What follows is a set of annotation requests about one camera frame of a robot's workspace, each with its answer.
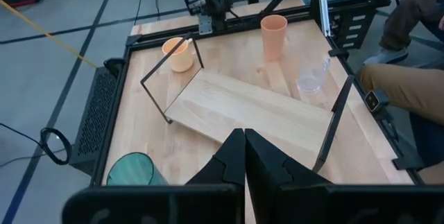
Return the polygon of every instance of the gray floor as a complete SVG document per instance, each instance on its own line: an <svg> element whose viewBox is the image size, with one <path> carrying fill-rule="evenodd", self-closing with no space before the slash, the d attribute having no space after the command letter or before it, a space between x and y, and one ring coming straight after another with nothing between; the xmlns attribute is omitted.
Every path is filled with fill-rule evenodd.
<svg viewBox="0 0 444 224"><path fill-rule="evenodd" d="M109 0L100 23L127 19L135 16L139 0ZM37 5L21 8L29 19L49 32L91 26L103 0L44 0ZM159 0L160 12L184 8L183 0ZM394 6L382 9L390 12ZM156 13L155 0L142 0L140 16ZM162 19L178 17L186 13L162 16ZM40 33L0 7L0 41L39 35ZM138 23L155 21L156 17ZM357 70L371 53L376 52L385 17L376 16L366 41L360 50L351 52L350 64ZM89 43L85 57L97 65L108 58L123 55L124 42L133 23L99 27ZM77 51L84 46L89 29L58 35L57 38ZM436 40L421 25L414 35ZM414 42L405 65L423 65L443 55L440 51ZM65 86L75 58L51 40L40 38L0 45L3 64L0 66L0 122L39 139L39 131L45 127ZM93 68L82 63L62 106L55 128L69 140L75 140L80 118L94 75ZM406 113L393 111L402 135L411 141L411 131ZM52 148L60 144L50 139ZM35 144L6 129L0 129L0 164L16 157L30 156ZM11 203L17 186L29 160L19 160L0 168L0 218ZM57 166L48 157L37 165L29 187L24 194L13 223L60 223L60 210L66 199L75 191L85 188L89 176L69 166Z"/></svg>

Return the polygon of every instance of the clear plastic cup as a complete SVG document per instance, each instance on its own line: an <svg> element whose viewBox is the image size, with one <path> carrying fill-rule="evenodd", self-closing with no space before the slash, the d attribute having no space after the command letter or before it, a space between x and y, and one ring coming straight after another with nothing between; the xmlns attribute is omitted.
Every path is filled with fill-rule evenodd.
<svg viewBox="0 0 444 224"><path fill-rule="evenodd" d="M325 74L330 67L330 59L322 62L304 60L300 67L298 89L305 93L316 93L321 88Z"/></svg>

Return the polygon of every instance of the black metal panel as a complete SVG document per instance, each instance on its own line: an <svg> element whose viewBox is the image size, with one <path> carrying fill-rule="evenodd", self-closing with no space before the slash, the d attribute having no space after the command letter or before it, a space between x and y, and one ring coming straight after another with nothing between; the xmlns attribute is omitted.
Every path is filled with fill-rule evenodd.
<svg viewBox="0 0 444 224"><path fill-rule="evenodd" d="M336 21L339 30L334 38L336 44L346 49L361 48L375 14L376 8L360 8L339 15L339 21Z"/></svg>
<svg viewBox="0 0 444 224"><path fill-rule="evenodd" d="M105 68L96 69L69 164L91 175L107 130L116 78Z"/></svg>

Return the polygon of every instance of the khaki pants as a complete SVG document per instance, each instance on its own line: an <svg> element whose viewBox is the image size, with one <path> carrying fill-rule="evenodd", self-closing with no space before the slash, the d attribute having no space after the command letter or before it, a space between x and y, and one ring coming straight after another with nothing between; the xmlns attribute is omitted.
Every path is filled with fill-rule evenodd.
<svg viewBox="0 0 444 224"><path fill-rule="evenodd" d="M409 34L419 21L438 26L443 16L444 6L438 6L436 0L401 0L386 20L379 45L393 51L407 47L410 44Z"/></svg>
<svg viewBox="0 0 444 224"><path fill-rule="evenodd" d="M382 89L391 105L444 126L444 71L369 64L358 73L366 91Z"/></svg>

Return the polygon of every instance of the orange cup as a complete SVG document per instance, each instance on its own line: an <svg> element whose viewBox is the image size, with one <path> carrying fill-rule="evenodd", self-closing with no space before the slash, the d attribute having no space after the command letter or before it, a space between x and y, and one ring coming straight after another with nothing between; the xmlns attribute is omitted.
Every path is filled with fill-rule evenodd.
<svg viewBox="0 0 444 224"><path fill-rule="evenodd" d="M162 45L162 52L166 55L169 51L171 51L179 41L182 40L181 37L174 37L170 40L167 40ZM170 68L175 72L184 72L187 71L191 66L193 66L193 55L194 52L191 52L189 47L190 40L185 40L176 51L171 54L171 57L168 59L168 63Z"/></svg>
<svg viewBox="0 0 444 224"><path fill-rule="evenodd" d="M279 60L284 48L287 19L281 15L269 15L261 20L262 45L266 61Z"/></svg>

